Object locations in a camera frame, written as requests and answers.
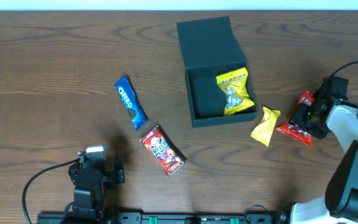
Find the red dried fruit snack bag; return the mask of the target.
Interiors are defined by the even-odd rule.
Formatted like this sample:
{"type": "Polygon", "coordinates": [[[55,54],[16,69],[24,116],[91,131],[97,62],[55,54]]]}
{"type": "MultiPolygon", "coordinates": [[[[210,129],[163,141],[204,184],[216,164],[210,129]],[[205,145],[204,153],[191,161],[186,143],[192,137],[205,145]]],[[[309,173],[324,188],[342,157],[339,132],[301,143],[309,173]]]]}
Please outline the red dried fruit snack bag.
{"type": "Polygon", "coordinates": [[[279,125],[276,130],[294,140],[306,144],[307,146],[312,146],[311,134],[302,130],[297,122],[303,121],[304,115],[308,114],[308,108],[313,102],[313,95],[308,90],[305,90],[299,97],[289,117],[279,125]]]}

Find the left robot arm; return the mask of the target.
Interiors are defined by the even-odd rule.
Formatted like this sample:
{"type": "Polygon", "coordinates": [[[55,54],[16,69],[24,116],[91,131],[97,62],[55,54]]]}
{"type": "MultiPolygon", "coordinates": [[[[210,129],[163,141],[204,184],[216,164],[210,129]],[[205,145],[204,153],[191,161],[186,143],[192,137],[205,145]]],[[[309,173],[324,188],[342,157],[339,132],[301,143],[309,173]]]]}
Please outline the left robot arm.
{"type": "Polygon", "coordinates": [[[68,174],[75,189],[74,201],[65,207],[61,223],[102,223],[108,190],[117,189],[125,182],[124,168],[117,163],[114,169],[105,168],[103,151],[80,152],[68,174]]]}

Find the yellow nut snack bag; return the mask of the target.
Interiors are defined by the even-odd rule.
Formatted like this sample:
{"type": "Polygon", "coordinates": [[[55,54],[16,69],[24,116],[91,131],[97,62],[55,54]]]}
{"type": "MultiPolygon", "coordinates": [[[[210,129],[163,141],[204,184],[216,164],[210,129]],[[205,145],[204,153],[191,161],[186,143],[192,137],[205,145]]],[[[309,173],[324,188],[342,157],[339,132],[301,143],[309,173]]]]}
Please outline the yellow nut snack bag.
{"type": "Polygon", "coordinates": [[[218,87],[226,95],[224,116],[231,116],[255,105],[250,99],[246,84],[248,71],[245,67],[233,70],[216,77],[218,87]]]}

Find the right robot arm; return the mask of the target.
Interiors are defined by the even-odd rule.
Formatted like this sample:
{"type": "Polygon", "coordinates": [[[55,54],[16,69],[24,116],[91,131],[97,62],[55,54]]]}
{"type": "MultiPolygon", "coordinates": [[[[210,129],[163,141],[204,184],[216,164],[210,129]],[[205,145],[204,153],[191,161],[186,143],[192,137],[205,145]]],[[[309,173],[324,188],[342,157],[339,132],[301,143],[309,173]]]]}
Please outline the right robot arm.
{"type": "Polygon", "coordinates": [[[358,104],[341,93],[314,97],[305,91],[288,124],[318,139],[333,133],[344,157],[323,196],[292,205],[277,223],[358,223],[358,104]]]}

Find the red Hello Panda snack pack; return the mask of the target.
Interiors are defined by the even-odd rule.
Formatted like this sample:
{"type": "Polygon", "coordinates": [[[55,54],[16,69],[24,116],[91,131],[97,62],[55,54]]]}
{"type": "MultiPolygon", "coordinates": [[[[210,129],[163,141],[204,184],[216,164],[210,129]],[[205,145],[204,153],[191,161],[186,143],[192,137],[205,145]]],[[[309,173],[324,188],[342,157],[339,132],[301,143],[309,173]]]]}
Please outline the red Hello Panda snack pack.
{"type": "Polygon", "coordinates": [[[159,161],[167,177],[185,164],[185,158],[174,148],[160,126],[146,133],[140,143],[159,161]]]}

